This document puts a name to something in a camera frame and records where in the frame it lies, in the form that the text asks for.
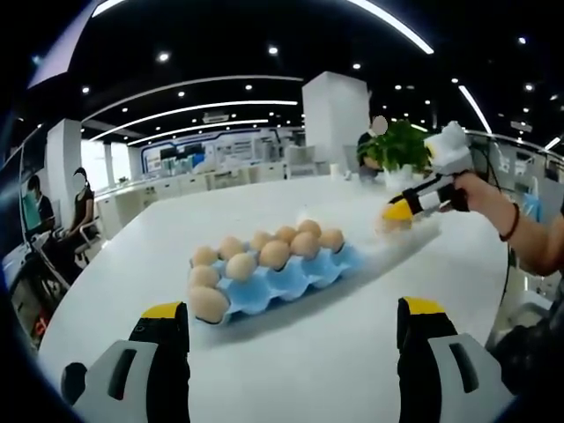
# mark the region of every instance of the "ceiling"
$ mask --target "ceiling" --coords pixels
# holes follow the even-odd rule
[[[564,131],[562,36],[558,13],[547,9],[556,6],[531,8],[530,2],[516,0],[373,3],[408,25],[434,53],[425,54],[394,28],[346,0],[125,0],[90,19],[67,74],[16,99],[15,116],[23,122],[14,122],[12,143],[21,142],[39,123],[64,116],[83,120],[146,90],[233,75],[285,76],[303,82],[236,79],[177,86],[126,101],[94,119],[117,126],[215,102],[295,100],[299,102],[295,107],[222,110],[237,114],[236,120],[265,118],[271,120],[269,125],[285,126],[289,121],[297,126],[301,125],[301,87],[324,71],[367,81],[373,115],[403,118],[408,114],[410,121],[430,127],[435,112],[439,126],[457,120],[467,129],[484,130],[451,82],[457,78],[472,93],[493,133],[545,145]],[[78,12],[58,8],[62,17]],[[59,23],[66,21],[60,18]],[[57,32],[46,33],[53,38]],[[526,43],[520,43],[519,37]],[[44,40],[38,42],[34,54],[44,54],[45,45]],[[269,55],[271,46],[278,48],[276,56]],[[156,60],[161,52],[170,55],[165,63]],[[359,70],[354,63],[360,64]],[[533,84],[532,92],[524,89],[527,83]],[[253,89],[246,90],[246,84]],[[83,86],[90,88],[88,94],[82,93]],[[185,92],[183,97],[178,96],[180,91]],[[162,132],[202,124],[203,115],[203,110],[169,115],[132,125],[129,135],[117,132],[103,139],[130,142],[156,134],[157,127]],[[511,121],[526,122],[532,132],[521,135],[511,128]],[[103,132],[92,128],[96,124],[84,125],[85,138]],[[564,153],[564,147],[554,150]]]

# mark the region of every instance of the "blue egg carton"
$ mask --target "blue egg carton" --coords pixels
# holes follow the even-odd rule
[[[258,257],[256,251],[250,249],[248,252]],[[323,289],[335,283],[339,277],[346,276],[349,271],[358,269],[361,264],[360,254],[352,245],[345,243],[337,253],[321,248],[312,260],[291,256],[281,271],[258,266],[247,281],[240,282],[227,278],[226,262],[218,260],[212,267],[221,275],[218,289],[229,299],[230,306],[217,324],[228,323],[238,314],[263,313],[276,299],[297,300],[310,286]]]

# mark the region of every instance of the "red bracelet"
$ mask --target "red bracelet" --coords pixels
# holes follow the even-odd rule
[[[511,230],[507,235],[500,235],[500,240],[502,240],[503,242],[507,242],[511,239],[511,237],[515,233],[515,230],[517,229],[517,225],[519,225],[519,217],[521,216],[521,213],[519,212],[519,206],[515,203],[513,203],[513,206],[515,207],[515,218],[513,219],[513,226],[511,227]]]

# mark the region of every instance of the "leaves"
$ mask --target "leaves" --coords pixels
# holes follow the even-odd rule
[[[366,154],[388,170],[413,165],[415,170],[421,171],[429,161],[425,137],[425,133],[414,129],[409,121],[393,122],[385,134],[360,145],[357,153],[359,156]]]

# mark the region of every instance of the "table surface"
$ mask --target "table surface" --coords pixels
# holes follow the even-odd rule
[[[87,367],[127,339],[149,307],[185,301],[189,258],[227,235],[250,239],[299,219],[341,227],[367,262],[356,275],[233,325],[189,322],[193,421],[397,421],[397,300],[439,301],[459,332],[484,344],[501,301],[507,250],[476,213],[435,214],[440,234],[380,277],[374,231],[391,198],[382,187],[330,177],[221,189],[153,204],[91,262],[64,297],[39,362],[58,388],[72,361]],[[409,250],[409,246],[400,249]]]

